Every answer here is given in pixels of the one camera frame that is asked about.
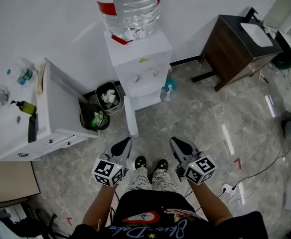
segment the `black shirt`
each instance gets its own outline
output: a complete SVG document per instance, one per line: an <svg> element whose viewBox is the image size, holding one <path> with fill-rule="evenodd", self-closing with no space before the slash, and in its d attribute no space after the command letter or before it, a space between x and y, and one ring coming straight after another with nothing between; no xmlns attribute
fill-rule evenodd
<svg viewBox="0 0 291 239"><path fill-rule="evenodd" d="M78 225L71 238L265 239L268 236L259 212L231 218L216 227L201 219L178 193L134 190L121 197L109 227L97 232L91 226Z"/></svg>

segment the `white cabinet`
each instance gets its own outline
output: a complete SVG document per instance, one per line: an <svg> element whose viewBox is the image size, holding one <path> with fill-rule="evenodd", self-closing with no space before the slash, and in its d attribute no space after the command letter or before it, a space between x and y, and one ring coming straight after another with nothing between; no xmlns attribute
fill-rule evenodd
<svg viewBox="0 0 291 239"><path fill-rule="evenodd" d="M113 40L108 31L104 35L111 63L126 93L124 100L129 132L137 137L135 111L161 102L160 94L170 67L172 47L158 27L145 38L126 45Z"/></svg>
<svg viewBox="0 0 291 239"><path fill-rule="evenodd" d="M80 123L80 96L58 76L59 69L46 60L43 76L43 93L33 89L12 89L11 100L26 101L37 106L37 140L28 143L29 115L8 104L0 108L0 161L30 161L60 148L67 148L97 132L87 130ZM20 116L17 124L15 117Z"/></svg>

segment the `floor tile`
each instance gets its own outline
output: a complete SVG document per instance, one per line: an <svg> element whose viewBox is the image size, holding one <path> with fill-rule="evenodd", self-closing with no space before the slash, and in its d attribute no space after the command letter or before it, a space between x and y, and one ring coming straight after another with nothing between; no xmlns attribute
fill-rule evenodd
<svg viewBox="0 0 291 239"><path fill-rule="evenodd" d="M218 169L206 184L216 195L222 193L224 183L234 186L241 179L265 169L289 150L291 139L284 140L280 116L284 111L291 111L291 70L290 74L283 71L284 78L280 70L268 65L262 73L269 84L256 74L218 92L214 90L219 81L216 76L195 84L191 82L191 77L211 70L206 61L202 65L192 61L175 66L172 77L177 89L172 92L171 101L136 112L140 137L133 139L127 161L129 171L116 189L119 197L133 172L134 160L140 155L147 158L149 174L160 159L166 159L169 177L181 194L186 193L188 183L184 178L179 180L175 173L177 161L169 146L172 136L193 141L204 155L214 159ZM91 174L96 158L113 142L127 136L129 131L123 110L111 116L110 126L100 132L98 139L89 139L33 162L41 194L31 201L50 215L56 213L58 229L72 233L101 187ZM290 176L291 151L284 159L278 159L267 173L242 181L240 188L243 190L237 187L234 196L223 195L222 201L234 216L260 211L269 237L281 238L291 228L291 211L284 208L284 193ZM195 209L199 208L194 194L186 199ZM117 204L114 197L112 206L116 208ZM198 214L205 217L202 210ZM73 219L72 226L66 220L68 217Z"/></svg>

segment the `power strip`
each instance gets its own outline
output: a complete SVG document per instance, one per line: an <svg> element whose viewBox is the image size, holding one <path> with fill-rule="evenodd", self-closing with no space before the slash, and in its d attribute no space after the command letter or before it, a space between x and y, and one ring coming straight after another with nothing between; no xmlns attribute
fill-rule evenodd
<svg viewBox="0 0 291 239"><path fill-rule="evenodd" d="M229 184L224 184L221 188L222 191L224 191L225 189L225 193L230 194L230 196L233 196L236 192L236 188L234 190L232 190L233 186L229 185Z"/></svg>

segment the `soap dispenser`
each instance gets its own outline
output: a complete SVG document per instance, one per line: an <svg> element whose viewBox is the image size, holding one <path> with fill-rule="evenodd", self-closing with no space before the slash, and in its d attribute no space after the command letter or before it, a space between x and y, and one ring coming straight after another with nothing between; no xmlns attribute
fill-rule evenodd
<svg viewBox="0 0 291 239"><path fill-rule="evenodd" d="M24 113L27 113L27 114L30 114L30 115L34 115L37 111L37 107L26 102L26 101L21 101L21 102L16 102L15 100L13 100L11 103L12 104L16 104L19 109L24 112Z"/></svg>

